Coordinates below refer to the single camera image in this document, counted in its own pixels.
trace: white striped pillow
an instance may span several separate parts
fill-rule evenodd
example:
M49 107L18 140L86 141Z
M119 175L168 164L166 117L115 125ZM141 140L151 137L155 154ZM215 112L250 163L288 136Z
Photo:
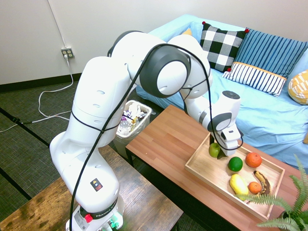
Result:
M231 71L226 71L222 77L248 85L275 97L280 95L286 82L286 78L280 75L239 62L234 62Z

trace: wooden table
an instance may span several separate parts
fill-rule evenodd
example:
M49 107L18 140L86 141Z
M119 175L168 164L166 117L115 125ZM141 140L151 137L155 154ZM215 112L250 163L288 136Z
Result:
M126 148L238 229L278 231L274 228L257 227L256 224L261 220L185 170L185 164L207 134L208 132L194 119L171 105ZM248 144L244 144L243 147L259 153L262 157L285 169L278 196L293 205L296 188L289 176L300 177L299 171ZM276 218L280 213L282 209L274 206L270 218Z
M109 146L100 153L120 182L125 203L121 231L169 231L182 211ZM2 231L65 231L71 194L59 178L0 223Z

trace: black and white checkered pillow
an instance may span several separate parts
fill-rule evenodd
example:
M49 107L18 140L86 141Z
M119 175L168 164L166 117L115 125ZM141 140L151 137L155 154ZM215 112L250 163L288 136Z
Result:
M210 66L221 72L230 68L245 34L245 31L220 30L204 23L200 45L207 52Z

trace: electrical outlet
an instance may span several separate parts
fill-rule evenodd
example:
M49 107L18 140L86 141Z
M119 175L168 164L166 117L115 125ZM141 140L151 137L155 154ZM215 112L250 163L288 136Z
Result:
M62 52L62 55L64 57L64 55L67 54L67 57L70 59L70 58L74 58L74 53L72 51L72 48L64 48L64 49L61 49L61 52Z

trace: floor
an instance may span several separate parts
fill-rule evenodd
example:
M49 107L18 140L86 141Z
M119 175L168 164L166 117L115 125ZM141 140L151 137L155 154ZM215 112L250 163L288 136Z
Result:
M0 107L9 114L19 118L21 122L36 121L44 117L38 111L38 98L44 90L60 89L68 84L52 85L42 88L14 91L0 94ZM57 93L44 93L41 97L41 111L46 115L70 111L77 83ZM140 98L133 91L129 98L137 100L153 109L150 121L162 112L159 106ZM26 126L38 134L47 143L62 131L66 130L68 121L60 118L51 118ZM19 126L4 131L15 125L3 114L0 114L0 167L16 181L31 197L45 189L59 178L59 173L54 167L49 149L42 142L34 138ZM113 142L109 144L116 150ZM136 169L144 174L144 163L134 160ZM0 175L0 221L27 202L3 176ZM189 216L183 214L179 220L181 231L205 231Z

